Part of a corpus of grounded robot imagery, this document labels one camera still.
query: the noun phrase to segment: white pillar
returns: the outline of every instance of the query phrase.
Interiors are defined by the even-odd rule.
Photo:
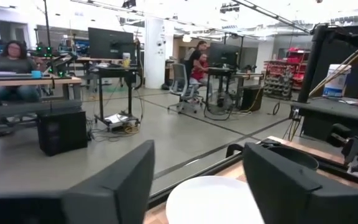
[[[274,48],[274,38],[268,38],[266,41],[259,42],[258,54],[256,57],[256,73],[260,73],[264,70],[264,61],[271,60]]]
[[[29,35],[29,41],[27,42],[27,48],[35,49],[37,47],[37,36],[35,34],[35,30],[37,25],[35,23],[27,24],[27,34]]]
[[[171,21],[164,21],[165,26],[165,59],[173,56],[173,34],[175,25]]]
[[[145,87],[159,89],[165,78],[164,21],[146,17],[145,20]]]

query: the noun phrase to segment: gray shirt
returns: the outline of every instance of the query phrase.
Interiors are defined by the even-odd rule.
[[[0,56],[0,72],[31,73],[37,69],[37,64],[31,59],[10,59]]]

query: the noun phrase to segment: red shirt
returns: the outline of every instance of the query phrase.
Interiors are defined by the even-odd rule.
[[[203,68],[208,68],[208,63],[200,62],[200,64]],[[201,69],[194,68],[193,71],[191,71],[191,77],[198,81],[198,80],[204,78],[204,73],[205,72],[202,71]]]

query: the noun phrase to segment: seated woman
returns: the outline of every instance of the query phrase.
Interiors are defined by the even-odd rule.
[[[37,65],[27,57],[27,49],[19,41],[8,42],[0,53],[0,72],[31,73],[38,70]],[[15,95],[18,100],[26,102],[39,101],[39,93],[36,86],[0,86],[0,106],[2,101],[12,100]],[[7,123],[6,118],[0,118],[1,123]]]
[[[212,83],[208,83],[208,74],[206,73],[208,71],[208,63],[206,61],[207,56],[206,54],[201,54],[200,59],[198,60],[200,65],[203,67],[203,69],[200,68],[194,68],[191,71],[191,77],[190,77],[190,84],[194,83],[201,83],[204,86],[209,85],[208,87],[208,95],[212,95],[213,86]]]

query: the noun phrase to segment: jeans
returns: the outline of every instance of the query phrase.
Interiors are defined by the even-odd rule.
[[[36,86],[0,86],[0,106],[2,101],[23,100],[33,103],[38,102],[39,98]]]
[[[190,85],[192,85],[194,83],[201,83],[203,86],[208,85],[208,94],[212,94],[213,86],[212,86],[211,82],[208,83],[207,78],[202,78],[202,79],[200,79],[198,81],[195,78],[190,78]]]

